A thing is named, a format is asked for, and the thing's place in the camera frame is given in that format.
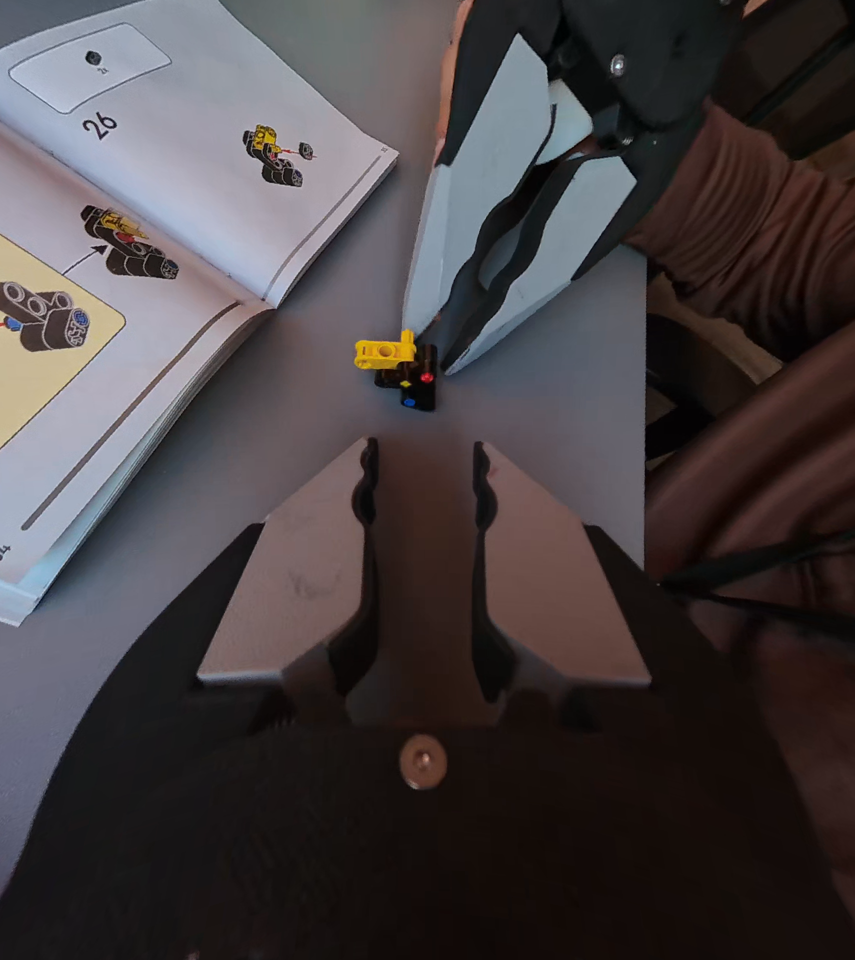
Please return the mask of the yellow and black lego assembly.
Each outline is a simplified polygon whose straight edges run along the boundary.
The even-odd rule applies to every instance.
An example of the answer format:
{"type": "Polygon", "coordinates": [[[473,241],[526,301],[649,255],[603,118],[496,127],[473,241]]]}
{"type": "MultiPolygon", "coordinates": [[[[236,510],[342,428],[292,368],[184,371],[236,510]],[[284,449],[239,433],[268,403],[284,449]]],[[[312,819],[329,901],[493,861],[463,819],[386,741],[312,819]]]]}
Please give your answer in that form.
{"type": "Polygon", "coordinates": [[[402,406],[434,412],[438,379],[438,351],[432,343],[418,345],[404,329],[398,341],[362,340],[355,343],[354,365],[373,372],[374,385],[399,391],[402,406]]]}

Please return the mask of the person's right forearm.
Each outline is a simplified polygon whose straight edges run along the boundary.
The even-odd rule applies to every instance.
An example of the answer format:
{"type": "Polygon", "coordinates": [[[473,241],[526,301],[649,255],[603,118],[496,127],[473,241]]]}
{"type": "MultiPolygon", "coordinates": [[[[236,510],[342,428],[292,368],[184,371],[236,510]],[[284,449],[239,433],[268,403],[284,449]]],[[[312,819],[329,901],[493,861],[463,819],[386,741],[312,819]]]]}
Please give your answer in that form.
{"type": "Polygon", "coordinates": [[[790,160],[710,99],[669,186],[624,236],[679,302],[781,362],[855,321],[855,178],[790,160]]]}

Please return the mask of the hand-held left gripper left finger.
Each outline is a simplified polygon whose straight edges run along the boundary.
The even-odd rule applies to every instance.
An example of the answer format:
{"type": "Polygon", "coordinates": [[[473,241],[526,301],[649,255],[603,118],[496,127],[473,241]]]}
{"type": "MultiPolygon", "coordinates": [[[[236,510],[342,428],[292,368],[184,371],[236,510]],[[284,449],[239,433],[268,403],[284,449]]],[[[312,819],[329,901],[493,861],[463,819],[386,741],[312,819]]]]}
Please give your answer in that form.
{"type": "Polygon", "coordinates": [[[274,685],[342,700],[378,651],[379,447],[361,438],[266,518],[197,672],[208,686],[274,685]]]}

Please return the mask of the lego instruction booklet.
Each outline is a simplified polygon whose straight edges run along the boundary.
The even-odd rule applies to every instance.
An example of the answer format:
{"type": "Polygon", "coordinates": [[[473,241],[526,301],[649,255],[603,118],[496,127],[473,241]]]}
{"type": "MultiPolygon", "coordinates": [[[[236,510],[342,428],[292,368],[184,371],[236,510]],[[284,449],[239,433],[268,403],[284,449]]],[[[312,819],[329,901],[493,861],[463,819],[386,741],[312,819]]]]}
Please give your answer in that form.
{"type": "Polygon", "coordinates": [[[397,158],[219,2],[0,50],[0,622],[397,158]]]}

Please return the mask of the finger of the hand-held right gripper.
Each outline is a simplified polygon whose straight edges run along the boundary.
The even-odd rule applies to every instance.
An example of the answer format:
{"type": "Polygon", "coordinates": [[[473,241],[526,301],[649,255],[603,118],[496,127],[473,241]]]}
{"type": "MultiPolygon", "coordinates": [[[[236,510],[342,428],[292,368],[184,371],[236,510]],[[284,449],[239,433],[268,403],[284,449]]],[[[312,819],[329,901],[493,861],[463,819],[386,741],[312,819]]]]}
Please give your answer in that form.
{"type": "Polygon", "coordinates": [[[418,347],[475,254],[485,220],[523,182],[552,122],[547,67],[516,34],[454,159],[438,161],[425,189],[401,312],[401,329],[418,347]]]}
{"type": "Polygon", "coordinates": [[[636,179],[618,155],[562,161],[520,225],[517,245],[441,362],[454,375],[566,289],[636,179]]]}

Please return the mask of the person's right hand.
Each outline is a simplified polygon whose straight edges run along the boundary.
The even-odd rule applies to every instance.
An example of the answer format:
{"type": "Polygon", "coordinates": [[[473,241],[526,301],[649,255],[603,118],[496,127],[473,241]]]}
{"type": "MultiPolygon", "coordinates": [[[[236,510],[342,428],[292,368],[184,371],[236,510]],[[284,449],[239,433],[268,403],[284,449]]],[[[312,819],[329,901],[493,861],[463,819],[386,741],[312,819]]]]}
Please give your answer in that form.
{"type": "Polygon", "coordinates": [[[441,156],[450,126],[450,117],[454,95],[454,83],[457,70],[458,49],[464,28],[471,13],[474,1],[459,3],[454,21],[450,28],[448,44],[441,60],[439,115],[436,124],[436,143],[432,164],[441,156]]]}

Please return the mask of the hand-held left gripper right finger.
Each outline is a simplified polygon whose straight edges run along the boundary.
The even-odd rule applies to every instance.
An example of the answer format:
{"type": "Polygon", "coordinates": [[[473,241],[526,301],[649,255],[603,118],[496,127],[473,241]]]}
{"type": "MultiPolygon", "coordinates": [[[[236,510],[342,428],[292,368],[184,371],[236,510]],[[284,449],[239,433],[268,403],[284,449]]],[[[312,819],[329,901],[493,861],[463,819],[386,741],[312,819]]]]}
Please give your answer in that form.
{"type": "Polygon", "coordinates": [[[472,451],[471,658],[487,703],[647,690],[651,676],[588,532],[493,445],[472,451]]]}

